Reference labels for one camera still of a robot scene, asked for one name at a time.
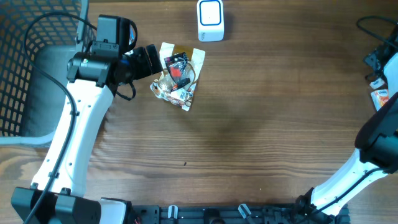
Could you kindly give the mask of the hex wrench set package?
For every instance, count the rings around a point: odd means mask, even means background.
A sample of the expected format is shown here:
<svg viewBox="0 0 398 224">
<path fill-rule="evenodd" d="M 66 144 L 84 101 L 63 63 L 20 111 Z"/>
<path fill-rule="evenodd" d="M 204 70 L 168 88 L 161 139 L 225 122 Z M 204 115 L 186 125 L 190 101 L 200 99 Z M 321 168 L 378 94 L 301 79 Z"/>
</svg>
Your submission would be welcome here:
<svg viewBox="0 0 398 224">
<path fill-rule="evenodd" d="M 186 71 L 188 57 L 185 52 L 166 57 L 164 62 L 169 75 L 175 83 L 172 91 L 179 90 L 190 83 L 190 77 Z"/>
</svg>

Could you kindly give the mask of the orange Kleenex tissue pack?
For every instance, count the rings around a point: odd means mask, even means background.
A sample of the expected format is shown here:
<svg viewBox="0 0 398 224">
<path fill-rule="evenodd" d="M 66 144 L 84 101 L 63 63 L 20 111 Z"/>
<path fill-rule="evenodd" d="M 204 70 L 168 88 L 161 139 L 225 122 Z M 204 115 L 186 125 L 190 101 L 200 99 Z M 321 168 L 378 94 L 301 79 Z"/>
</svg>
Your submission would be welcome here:
<svg viewBox="0 0 398 224">
<path fill-rule="evenodd" d="M 378 111 L 389 100 L 389 90 L 375 90 L 371 92 L 371 99 L 373 101 L 376 111 Z"/>
</svg>

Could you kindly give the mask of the beige snack bag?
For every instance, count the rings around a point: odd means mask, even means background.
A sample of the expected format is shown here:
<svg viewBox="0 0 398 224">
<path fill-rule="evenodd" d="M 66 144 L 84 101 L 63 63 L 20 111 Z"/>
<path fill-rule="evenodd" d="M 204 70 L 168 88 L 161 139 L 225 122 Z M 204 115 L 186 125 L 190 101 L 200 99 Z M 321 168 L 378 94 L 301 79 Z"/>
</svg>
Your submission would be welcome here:
<svg viewBox="0 0 398 224">
<path fill-rule="evenodd" d="M 179 90 L 172 91 L 172 87 L 175 83 L 166 69 L 164 58 L 183 52 L 185 52 L 188 57 L 186 71 L 187 75 L 190 77 L 190 83 Z M 195 89 L 198 85 L 200 72 L 205 61 L 205 51 L 164 42 L 161 45 L 159 53 L 163 70 L 161 71 L 160 77 L 154 80 L 150 85 L 152 92 L 157 98 L 168 101 L 185 111 L 189 111 L 192 107 Z"/>
</svg>

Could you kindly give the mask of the red Kleenex tissue pack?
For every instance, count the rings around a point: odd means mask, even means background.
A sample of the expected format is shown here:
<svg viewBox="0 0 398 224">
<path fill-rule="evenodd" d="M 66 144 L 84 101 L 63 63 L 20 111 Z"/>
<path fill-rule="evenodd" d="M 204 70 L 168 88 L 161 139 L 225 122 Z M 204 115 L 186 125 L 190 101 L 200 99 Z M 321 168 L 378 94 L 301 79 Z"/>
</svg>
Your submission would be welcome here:
<svg viewBox="0 0 398 224">
<path fill-rule="evenodd" d="M 377 80 L 371 82 L 371 83 L 369 84 L 369 86 L 370 86 L 373 90 L 376 90 L 376 89 L 382 87 L 382 86 L 385 85 L 385 84 L 386 84 L 386 83 L 385 83 L 385 81 L 384 81 L 382 78 L 378 78 Z"/>
</svg>

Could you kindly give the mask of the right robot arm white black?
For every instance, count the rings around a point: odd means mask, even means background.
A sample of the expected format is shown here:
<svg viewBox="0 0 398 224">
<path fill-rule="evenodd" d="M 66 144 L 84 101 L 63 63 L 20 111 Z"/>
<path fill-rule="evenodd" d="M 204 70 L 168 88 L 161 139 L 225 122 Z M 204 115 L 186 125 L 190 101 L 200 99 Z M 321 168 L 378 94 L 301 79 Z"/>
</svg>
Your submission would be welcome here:
<svg viewBox="0 0 398 224">
<path fill-rule="evenodd" d="M 358 132 L 346 163 L 296 200 L 291 223 L 349 223 L 347 202 L 369 184 L 397 172 L 397 93 L 387 96 Z"/>
</svg>

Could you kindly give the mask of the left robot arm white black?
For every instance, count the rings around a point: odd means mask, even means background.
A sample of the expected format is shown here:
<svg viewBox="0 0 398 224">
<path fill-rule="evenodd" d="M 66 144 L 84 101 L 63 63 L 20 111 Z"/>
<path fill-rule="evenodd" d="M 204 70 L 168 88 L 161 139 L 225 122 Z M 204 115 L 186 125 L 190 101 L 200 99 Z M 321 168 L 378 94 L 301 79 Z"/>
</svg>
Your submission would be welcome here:
<svg viewBox="0 0 398 224">
<path fill-rule="evenodd" d="M 24 223 L 136 223 L 129 201 L 84 197 L 86 173 L 102 120 L 121 85 L 159 73 L 154 45 L 138 47 L 136 24 L 101 15 L 97 37 L 67 65 L 66 99 L 49 151 L 28 188 L 11 203 Z"/>
</svg>

